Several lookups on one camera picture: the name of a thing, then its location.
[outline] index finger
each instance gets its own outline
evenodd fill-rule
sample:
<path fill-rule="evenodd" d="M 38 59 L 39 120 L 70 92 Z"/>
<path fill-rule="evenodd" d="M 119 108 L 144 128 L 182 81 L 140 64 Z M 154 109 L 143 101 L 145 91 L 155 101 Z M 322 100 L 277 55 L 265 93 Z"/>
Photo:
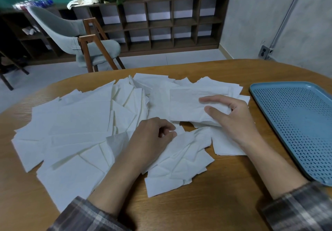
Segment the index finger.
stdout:
<path fill-rule="evenodd" d="M 221 94 L 204 96 L 204 97 L 199 98 L 199 101 L 200 102 L 219 102 L 219 103 L 227 105 L 231 109 L 235 109 L 237 106 L 239 106 L 242 103 L 241 100 L 238 100 L 238 99 L 235 99 L 232 97 L 228 97 L 225 95 L 221 95 Z"/>
<path fill-rule="evenodd" d="M 159 128 L 167 128 L 169 130 L 175 130 L 176 127 L 166 119 L 160 119 L 159 117 L 154 118 L 159 126 Z"/>

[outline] plaid shirt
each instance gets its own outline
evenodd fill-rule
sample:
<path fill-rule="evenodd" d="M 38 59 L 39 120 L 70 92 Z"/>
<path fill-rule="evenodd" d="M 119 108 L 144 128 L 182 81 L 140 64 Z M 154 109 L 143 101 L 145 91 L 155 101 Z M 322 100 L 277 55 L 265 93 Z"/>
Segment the plaid shirt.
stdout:
<path fill-rule="evenodd" d="M 283 195 L 262 212 L 276 231 L 332 230 L 332 200 L 318 182 Z M 48 230 L 130 231 L 81 197 L 74 199 Z"/>

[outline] wooden table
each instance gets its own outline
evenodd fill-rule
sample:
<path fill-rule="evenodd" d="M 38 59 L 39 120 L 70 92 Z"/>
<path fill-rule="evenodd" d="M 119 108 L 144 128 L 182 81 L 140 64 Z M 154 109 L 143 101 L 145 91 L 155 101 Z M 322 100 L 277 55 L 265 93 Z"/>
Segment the wooden table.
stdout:
<path fill-rule="evenodd" d="M 88 91 L 129 74 L 164 74 L 188 77 L 195 82 L 209 76 L 218 81 L 238 83 L 241 94 L 250 95 L 249 86 L 266 81 L 310 81 L 332 93 L 332 80 L 291 65 L 260 60 L 227 60 L 184 65 L 168 65 L 83 74 L 54 83 L 0 114 L 0 227 L 2 230 L 45 230 L 59 212 L 36 178 L 36 170 L 25 173 L 10 142 L 14 129 L 31 119 L 31 108 L 68 94 L 74 89 Z M 264 139 L 293 163 L 271 127 L 250 100 L 250 111 Z M 186 130 L 192 130 L 185 124 Z M 217 156 L 207 172 L 189 185 L 147 198 L 143 176 L 130 192 L 119 220 L 137 230 L 268 230 L 257 206 L 271 200 L 255 168 L 244 156 Z"/>

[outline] brown bookshelf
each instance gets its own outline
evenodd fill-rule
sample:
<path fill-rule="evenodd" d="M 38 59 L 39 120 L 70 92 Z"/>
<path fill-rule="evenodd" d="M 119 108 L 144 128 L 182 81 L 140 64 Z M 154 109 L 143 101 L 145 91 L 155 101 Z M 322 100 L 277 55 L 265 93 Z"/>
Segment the brown bookshelf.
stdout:
<path fill-rule="evenodd" d="M 147 4 L 158 1 L 169 1 L 170 19 L 149 20 Z M 127 22 L 125 9 L 123 5 L 119 5 L 117 6 L 117 12 L 120 23 L 117 24 L 105 24 L 100 11 L 100 6 L 115 5 L 115 3 L 98 3 L 75 8 L 85 8 L 90 17 L 95 17 L 98 20 L 107 36 L 112 33 L 123 33 L 125 42 L 120 43 L 121 57 L 218 48 L 229 0 L 216 0 L 215 12 L 211 16 L 200 16 L 201 0 L 193 0 L 193 14 L 186 18 L 174 18 L 174 3 L 176 1 L 178 0 L 126 0 L 127 4 L 144 4 L 146 21 Z M 65 4 L 56 4 L 49 8 L 53 9 L 52 12 L 58 11 L 58 14 L 64 19 L 77 19 L 73 9 L 68 10 Z M 0 11 L 0 15 L 30 54 L 31 60 L 29 63 L 31 65 L 75 61 L 75 55 L 63 52 L 27 11 L 3 9 Z M 32 25 L 37 25 L 40 33 L 26 35 L 22 28 Z M 198 36 L 199 25 L 211 25 L 211 35 Z M 191 27 L 191 36 L 188 38 L 174 38 L 174 27 L 180 29 L 179 27 L 185 26 Z M 156 28 L 170 28 L 171 39 L 152 40 L 151 30 Z M 132 42 L 131 31 L 134 30 L 147 30 L 149 40 Z"/>

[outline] white tile floor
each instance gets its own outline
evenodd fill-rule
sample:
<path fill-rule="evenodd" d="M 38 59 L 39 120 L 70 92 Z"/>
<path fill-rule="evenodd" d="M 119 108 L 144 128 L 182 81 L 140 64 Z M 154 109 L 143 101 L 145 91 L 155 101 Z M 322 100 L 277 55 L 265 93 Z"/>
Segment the white tile floor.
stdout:
<path fill-rule="evenodd" d="M 225 59 L 226 58 L 218 49 L 121 58 L 126 68 L 175 65 Z M 111 70 L 108 63 L 98 65 L 98 68 L 99 71 Z M 78 67 L 76 62 L 27 66 L 26 70 L 30 72 L 29 75 L 24 74 L 22 71 L 5 74 L 9 83 L 14 87 L 13 91 L 10 91 L 0 80 L 0 113 L 28 95 L 54 82 L 87 73 L 86 68 Z"/>

